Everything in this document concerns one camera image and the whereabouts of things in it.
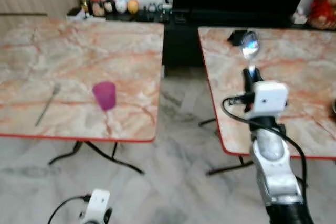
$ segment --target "pink plastic cup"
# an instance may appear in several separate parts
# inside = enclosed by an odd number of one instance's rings
[[[116,105],[116,85],[105,81],[93,86],[93,93],[102,110],[112,109]]]

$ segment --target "fork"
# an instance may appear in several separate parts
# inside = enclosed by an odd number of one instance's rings
[[[60,83],[55,84],[54,89],[53,89],[53,91],[52,91],[53,93],[51,94],[51,97],[50,97],[49,100],[47,101],[47,103],[46,103],[46,105],[45,105],[45,107],[44,107],[44,109],[43,109],[41,115],[40,115],[39,118],[37,119],[37,121],[36,121],[36,123],[35,123],[35,127],[38,126],[38,124],[40,123],[40,121],[41,121],[41,119],[43,118],[44,114],[46,113],[46,111],[47,111],[47,109],[48,109],[50,103],[52,102],[54,96],[57,95],[57,94],[59,93],[60,89],[61,89],[61,84],[60,84]]]

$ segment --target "decorative egg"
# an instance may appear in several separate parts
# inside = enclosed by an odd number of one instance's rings
[[[126,0],[117,0],[115,2],[115,9],[118,11],[118,13],[125,13],[127,10]]]
[[[114,13],[116,11],[116,2],[114,0],[105,0],[104,8],[106,13]]]
[[[127,10],[130,12],[130,14],[135,14],[139,10],[139,2],[138,0],[129,0],[127,2]]]

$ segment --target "tile floor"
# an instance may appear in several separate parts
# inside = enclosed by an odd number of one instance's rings
[[[47,162],[72,142],[0,139],[0,223],[42,224],[64,199],[102,188],[111,192],[113,224],[267,224],[255,168],[206,177],[211,167],[237,164],[223,153],[203,69],[173,69],[162,80],[157,138],[152,144],[122,144],[117,157],[139,165],[145,176],[115,165],[84,146],[78,155]],[[111,152],[110,143],[99,146]],[[298,161],[292,161],[299,173]],[[334,223],[336,165],[309,161],[308,198],[315,224]],[[85,205],[63,207],[53,223],[78,223]]]

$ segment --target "metal spoon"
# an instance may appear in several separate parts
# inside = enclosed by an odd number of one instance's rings
[[[249,62],[249,72],[253,77],[256,66],[252,64],[252,60],[257,56],[260,48],[260,42],[258,40],[258,36],[254,31],[249,31],[244,34],[241,39],[241,49],[245,59]]]
[[[59,93],[61,89],[61,84],[60,83],[57,83],[55,84],[54,86],[54,89],[53,89],[53,93],[51,94],[51,97],[49,98],[49,100],[47,101],[41,115],[39,116],[39,118],[37,119],[36,123],[35,123],[35,126],[38,126],[38,124],[40,123],[41,119],[43,118],[44,114],[46,113],[51,101],[53,100],[54,96],[57,95]]]

